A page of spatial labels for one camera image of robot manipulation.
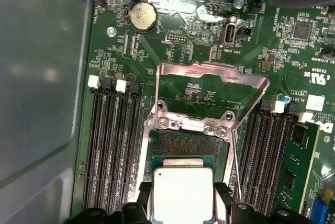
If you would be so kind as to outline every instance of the sticker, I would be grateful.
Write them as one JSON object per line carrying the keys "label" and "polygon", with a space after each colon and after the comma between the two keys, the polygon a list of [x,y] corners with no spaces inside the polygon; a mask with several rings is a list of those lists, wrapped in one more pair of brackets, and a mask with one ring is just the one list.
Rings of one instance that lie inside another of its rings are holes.
{"label": "sticker", "polygon": [[322,111],[324,102],[325,102],[325,97],[308,95],[306,109]]}

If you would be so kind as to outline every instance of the internal usb port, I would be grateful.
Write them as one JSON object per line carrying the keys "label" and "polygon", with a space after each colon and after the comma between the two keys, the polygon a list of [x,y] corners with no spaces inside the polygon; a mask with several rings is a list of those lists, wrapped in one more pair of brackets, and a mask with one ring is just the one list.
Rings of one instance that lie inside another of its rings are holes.
{"label": "internal usb port", "polygon": [[236,37],[235,24],[226,24],[222,30],[220,47],[222,48],[225,44],[234,43],[235,37]]}

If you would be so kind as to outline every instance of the dimm slot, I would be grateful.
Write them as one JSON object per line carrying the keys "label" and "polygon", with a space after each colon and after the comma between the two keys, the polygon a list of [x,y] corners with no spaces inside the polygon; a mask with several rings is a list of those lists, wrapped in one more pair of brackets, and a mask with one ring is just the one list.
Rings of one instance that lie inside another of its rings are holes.
{"label": "dimm slot", "polygon": [[140,92],[94,94],[83,209],[127,201],[140,101]]}
{"label": "dimm slot", "polygon": [[253,204],[257,203],[257,195],[259,193],[259,181],[260,181],[260,174],[262,171],[262,161],[266,160],[265,152],[266,146],[264,145],[264,139],[266,139],[266,133],[269,129],[269,118],[267,116],[262,117],[261,122],[261,129],[259,133],[259,146],[257,146],[257,154],[255,160],[258,162],[255,163],[256,172],[252,173],[252,192],[249,202],[253,202]]}
{"label": "dimm slot", "polygon": [[124,94],[118,94],[116,97],[114,114],[113,114],[113,147],[112,147],[112,161],[111,161],[111,186],[109,187],[108,193],[108,212],[114,212],[116,206],[116,196],[118,194],[116,182],[119,172],[119,157],[120,157],[120,142],[122,141],[124,122],[125,122],[125,110],[127,107],[127,99]]}
{"label": "dimm slot", "polygon": [[274,204],[290,116],[254,111],[249,115],[240,157],[242,201],[268,214]]}
{"label": "dimm slot", "polygon": [[258,191],[256,193],[255,199],[254,199],[254,206],[259,209],[260,205],[263,202],[263,197],[264,197],[264,180],[266,180],[267,175],[269,174],[269,162],[268,159],[271,157],[272,152],[271,150],[271,136],[272,136],[272,128],[273,128],[273,122],[274,119],[272,117],[268,118],[266,121],[266,132],[264,135],[264,138],[266,139],[266,145],[265,148],[263,148],[262,151],[262,157],[263,161],[260,162],[259,169],[257,170],[257,174],[259,174],[258,181],[256,183],[256,186],[258,188]]}
{"label": "dimm slot", "polygon": [[253,166],[254,163],[256,162],[254,160],[255,157],[255,146],[257,145],[258,142],[258,133],[259,133],[259,128],[260,128],[260,123],[261,123],[261,117],[257,116],[256,117],[256,123],[252,129],[252,135],[251,135],[251,145],[250,145],[250,152],[248,155],[248,163],[247,163],[247,167],[246,167],[246,177],[245,177],[245,181],[243,181],[243,187],[244,190],[244,197],[243,197],[243,201],[248,202],[249,197],[249,191],[250,191],[250,176],[253,172]]}
{"label": "dimm slot", "polygon": [[268,209],[269,209],[269,202],[270,202],[270,198],[273,194],[273,190],[271,188],[271,186],[273,185],[273,175],[277,172],[276,168],[275,168],[275,164],[276,164],[276,160],[277,160],[277,156],[278,156],[278,148],[280,146],[280,138],[278,137],[278,135],[280,136],[280,132],[283,129],[283,122],[282,120],[278,117],[275,116],[275,128],[273,130],[273,139],[272,141],[274,142],[274,144],[272,145],[273,148],[273,155],[270,156],[270,160],[269,160],[269,164],[270,164],[270,170],[269,170],[269,175],[267,177],[266,183],[265,183],[265,200],[262,204],[262,208],[259,209],[262,213],[264,213],[266,215]]}
{"label": "dimm slot", "polygon": [[130,127],[130,131],[128,132],[129,141],[127,144],[127,161],[125,166],[124,172],[124,181],[122,186],[122,202],[126,202],[127,195],[128,195],[128,188],[130,183],[131,177],[131,170],[132,170],[132,162],[133,162],[133,153],[135,148],[135,141],[136,141],[136,134],[137,134],[137,124],[138,124],[138,117],[139,117],[139,108],[140,108],[140,94],[133,93],[131,94],[131,102],[132,102],[132,110],[129,113],[130,115],[130,122],[128,126]]}
{"label": "dimm slot", "polygon": [[111,146],[111,126],[113,123],[113,107],[115,103],[115,96],[107,97],[107,107],[106,107],[106,122],[105,122],[105,130],[102,139],[102,150],[100,152],[100,184],[98,190],[98,206],[102,209],[106,209],[107,197],[108,197],[108,185],[109,185],[109,154],[110,154],[110,146]]}
{"label": "dimm slot", "polygon": [[92,176],[91,176],[91,196],[90,196],[90,204],[89,207],[98,207],[98,190],[99,184],[101,183],[101,175],[100,175],[100,158],[103,144],[103,137],[105,133],[105,122],[107,120],[106,111],[108,107],[107,95],[103,95],[101,102],[100,116],[98,121],[98,131],[95,135],[94,142],[95,145],[95,153],[93,155],[93,163],[92,163]]}
{"label": "dimm slot", "polygon": [[90,130],[90,142],[88,145],[88,154],[87,154],[87,162],[86,162],[86,179],[84,184],[84,200],[83,200],[83,209],[90,207],[90,197],[91,197],[91,178],[93,172],[93,162],[94,162],[94,147],[96,145],[96,141],[94,136],[97,135],[98,131],[98,119],[100,116],[100,108],[101,108],[102,96],[98,94],[94,94],[93,100],[93,110],[91,117],[91,130]]}
{"label": "dimm slot", "polygon": [[279,143],[278,153],[277,153],[276,163],[275,163],[276,171],[273,173],[273,178],[271,181],[272,194],[269,200],[269,207],[268,209],[265,210],[266,215],[270,213],[273,207],[274,197],[275,197],[275,193],[277,191],[277,186],[278,186],[280,170],[283,164],[284,151],[287,145],[286,140],[291,135],[292,125],[293,125],[292,121],[290,119],[285,118],[285,120],[283,121],[282,134],[279,136],[280,143]]}
{"label": "dimm slot", "polygon": [[[241,158],[240,158],[241,181],[243,182],[245,181],[245,178],[247,176],[247,160],[251,152],[251,145],[252,145],[251,136],[252,136],[254,125],[256,124],[256,121],[257,121],[256,115],[251,114],[249,116],[250,126],[249,127],[247,126],[247,129],[246,129],[246,134],[244,137]],[[245,186],[244,184],[242,184],[242,200],[244,200],[245,195],[246,195]]]}

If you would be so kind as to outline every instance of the green circuit board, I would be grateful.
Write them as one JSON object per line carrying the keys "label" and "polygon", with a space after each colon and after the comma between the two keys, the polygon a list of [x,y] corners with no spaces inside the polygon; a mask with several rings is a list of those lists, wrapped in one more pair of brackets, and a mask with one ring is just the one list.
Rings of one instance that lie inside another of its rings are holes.
{"label": "green circuit board", "polygon": [[[154,104],[158,64],[195,61],[231,64],[240,73],[266,75],[271,84],[264,99],[276,100],[278,94],[288,95],[300,112],[313,113],[312,119],[320,125],[305,188],[304,214],[309,217],[315,193],[322,194],[326,189],[335,191],[335,58],[320,57],[322,49],[334,46],[335,21],[324,14],[323,7],[289,10],[265,2],[257,12],[250,12],[251,0],[244,0],[246,4],[242,9],[233,8],[234,0],[141,1],[153,4],[157,10],[158,24],[149,33],[135,31],[125,15],[134,0],[109,0],[106,7],[95,5],[86,78],[88,82],[90,75],[96,75],[101,83],[108,77],[112,83],[126,80],[128,85],[139,84],[133,170],[138,168],[140,159],[143,121]],[[234,43],[220,47],[224,20],[204,22],[199,18],[202,8],[223,19],[237,16],[240,28],[248,29],[249,35],[237,35]],[[107,35],[108,27],[115,29],[113,37]],[[239,116],[254,92],[249,86],[223,83],[211,75],[200,79],[165,76],[160,91],[159,98],[166,102],[169,111],[199,118],[220,118],[227,109]],[[94,93],[86,87],[73,215],[83,208],[85,180],[82,175],[90,151],[94,101]],[[239,129],[239,147],[243,133],[244,126]],[[288,159],[290,157],[286,157],[286,163],[290,162]],[[134,185],[136,172],[132,175]],[[135,195],[134,187],[130,191],[128,199]]]}

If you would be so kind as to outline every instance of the blue connector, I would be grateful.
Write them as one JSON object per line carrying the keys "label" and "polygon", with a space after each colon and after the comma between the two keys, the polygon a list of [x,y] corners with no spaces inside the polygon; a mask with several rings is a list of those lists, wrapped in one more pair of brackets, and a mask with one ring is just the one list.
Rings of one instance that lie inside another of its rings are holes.
{"label": "blue connector", "polygon": [[326,206],[323,200],[321,199],[314,200],[313,211],[310,217],[311,221],[318,224],[326,223],[328,216],[328,209],[329,207]]}

